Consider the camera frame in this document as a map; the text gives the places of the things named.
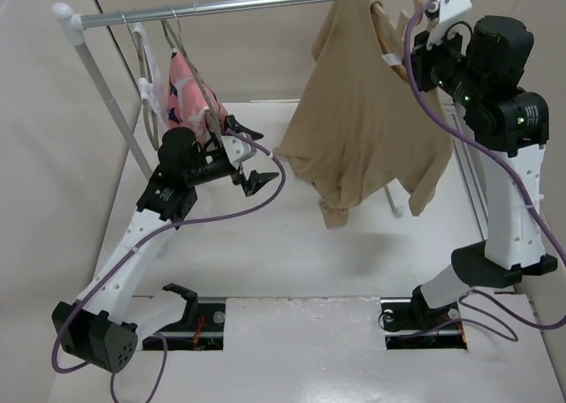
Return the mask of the beige t shirt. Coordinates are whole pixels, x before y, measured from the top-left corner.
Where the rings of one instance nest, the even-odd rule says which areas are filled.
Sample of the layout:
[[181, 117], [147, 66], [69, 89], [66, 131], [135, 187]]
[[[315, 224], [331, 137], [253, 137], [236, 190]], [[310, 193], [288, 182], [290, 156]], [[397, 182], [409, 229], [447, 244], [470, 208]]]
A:
[[376, 0], [334, 3], [313, 43], [316, 62], [281, 143], [298, 179], [314, 186], [325, 226], [397, 180], [421, 215], [452, 156], [451, 136], [421, 109], [383, 44], [402, 42]]

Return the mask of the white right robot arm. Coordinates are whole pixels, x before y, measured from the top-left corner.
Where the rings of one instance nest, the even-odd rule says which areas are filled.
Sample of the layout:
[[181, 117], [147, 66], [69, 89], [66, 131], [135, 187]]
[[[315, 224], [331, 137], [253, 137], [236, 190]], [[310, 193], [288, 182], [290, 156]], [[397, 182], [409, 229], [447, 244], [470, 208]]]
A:
[[555, 271], [544, 248], [551, 236], [539, 213], [540, 167], [549, 138], [549, 109], [519, 85], [534, 45], [523, 22], [486, 16], [463, 38], [449, 27], [435, 43], [429, 33], [404, 33], [403, 61], [418, 100], [440, 89], [463, 111], [481, 154], [486, 181], [487, 237], [456, 249], [434, 279], [412, 293], [409, 316], [430, 326], [476, 287], [506, 288], [526, 276]]

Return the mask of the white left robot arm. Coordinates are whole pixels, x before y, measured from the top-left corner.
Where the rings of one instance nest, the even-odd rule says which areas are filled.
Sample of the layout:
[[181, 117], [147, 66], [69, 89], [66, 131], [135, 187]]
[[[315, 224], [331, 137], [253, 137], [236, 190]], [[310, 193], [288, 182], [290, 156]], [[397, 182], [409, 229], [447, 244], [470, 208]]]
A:
[[163, 288], [166, 308], [129, 313], [134, 292], [164, 244], [184, 225], [197, 202], [196, 188], [229, 178], [245, 196], [255, 195], [285, 171], [245, 173], [243, 164], [261, 151], [263, 134], [240, 124], [229, 115], [225, 128], [200, 142], [193, 130], [175, 127], [167, 131], [157, 151], [158, 164], [136, 203], [129, 226], [103, 268], [73, 303], [59, 302], [51, 319], [57, 332], [51, 362], [64, 351], [83, 365], [94, 365], [112, 374], [123, 370], [136, 348], [169, 324], [191, 327], [198, 314], [198, 295], [170, 283]]

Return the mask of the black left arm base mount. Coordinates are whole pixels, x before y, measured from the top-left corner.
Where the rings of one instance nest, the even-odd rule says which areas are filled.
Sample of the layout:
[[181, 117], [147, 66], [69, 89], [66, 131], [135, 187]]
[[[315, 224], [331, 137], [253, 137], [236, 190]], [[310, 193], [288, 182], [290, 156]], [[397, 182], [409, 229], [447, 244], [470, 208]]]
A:
[[180, 320], [159, 330], [169, 351], [221, 351], [224, 347], [226, 299], [201, 298], [184, 286], [169, 284], [162, 288], [180, 296], [184, 312]]

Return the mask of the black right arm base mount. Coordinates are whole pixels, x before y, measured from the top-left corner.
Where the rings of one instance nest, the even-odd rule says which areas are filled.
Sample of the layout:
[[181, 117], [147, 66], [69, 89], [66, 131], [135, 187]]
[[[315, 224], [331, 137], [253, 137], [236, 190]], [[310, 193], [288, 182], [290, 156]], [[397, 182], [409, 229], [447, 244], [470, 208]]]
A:
[[411, 297], [380, 299], [379, 326], [387, 350], [466, 350], [456, 302], [430, 309], [417, 291]]

